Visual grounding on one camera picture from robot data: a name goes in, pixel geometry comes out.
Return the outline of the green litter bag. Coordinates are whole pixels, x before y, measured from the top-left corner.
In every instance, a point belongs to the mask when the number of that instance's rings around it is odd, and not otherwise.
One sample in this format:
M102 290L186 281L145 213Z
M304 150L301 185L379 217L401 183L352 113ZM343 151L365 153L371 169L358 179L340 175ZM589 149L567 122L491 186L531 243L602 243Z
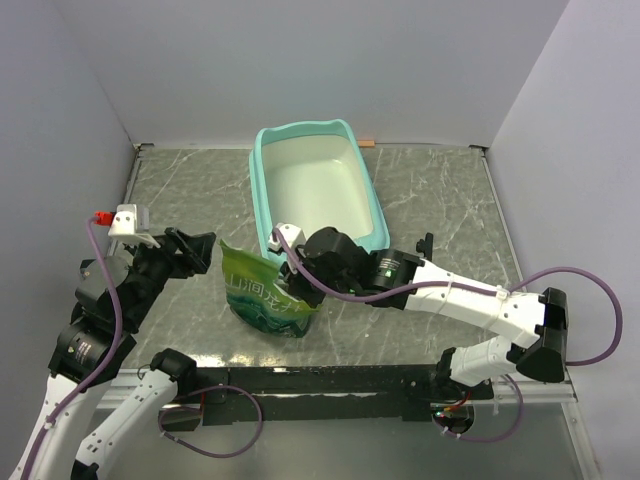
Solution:
M230 310L262 333L302 338L320 311L283 289L278 266L223 240L222 273Z

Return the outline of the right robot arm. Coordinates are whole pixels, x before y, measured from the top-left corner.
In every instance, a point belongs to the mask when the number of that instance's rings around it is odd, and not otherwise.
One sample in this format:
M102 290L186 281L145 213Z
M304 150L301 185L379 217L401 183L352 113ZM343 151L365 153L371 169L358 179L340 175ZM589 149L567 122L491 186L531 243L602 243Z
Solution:
M561 290L522 293L456 275L433 263L432 234L419 239L410 254L367 251L333 227L306 238L300 228L280 224L270 234L268 248L286 255L281 272L287 292L311 306L331 296L443 315L493 333L485 342L442 353L436 384L448 398L512 373L543 383L565 379L568 321Z

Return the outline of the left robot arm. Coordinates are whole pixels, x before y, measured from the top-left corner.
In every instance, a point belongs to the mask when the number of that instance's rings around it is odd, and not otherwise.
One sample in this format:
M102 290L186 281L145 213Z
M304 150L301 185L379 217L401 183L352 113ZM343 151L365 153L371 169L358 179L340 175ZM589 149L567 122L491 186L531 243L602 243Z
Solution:
M13 478L104 479L165 404L196 393L195 360L167 348L154 355L133 392L88 428L167 281L206 273L216 235L168 228L154 241L127 245L130 261L100 256L82 263L71 323L58 336L43 405Z

